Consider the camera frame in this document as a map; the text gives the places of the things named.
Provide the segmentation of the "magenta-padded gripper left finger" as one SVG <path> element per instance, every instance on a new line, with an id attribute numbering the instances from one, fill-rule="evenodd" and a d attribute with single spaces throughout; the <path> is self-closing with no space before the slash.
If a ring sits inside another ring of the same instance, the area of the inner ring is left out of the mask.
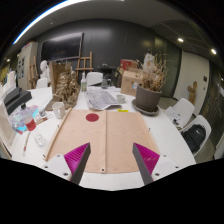
<path id="1" fill-rule="evenodd" d="M 89 143 L 81 145 L 65 155 L 56 154 L 42 169 L 78 185 L 91 154 Z"/>

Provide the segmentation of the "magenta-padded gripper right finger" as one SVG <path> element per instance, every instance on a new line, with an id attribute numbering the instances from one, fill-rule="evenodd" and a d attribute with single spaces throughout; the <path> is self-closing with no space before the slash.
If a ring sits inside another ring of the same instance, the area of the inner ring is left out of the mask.
<path id="1" fill-rule="evenodd" d="M 168 155 L 159 155 L 140 144 L 134 143 L 132 152 L 145 185 L 181 169 Z"/>

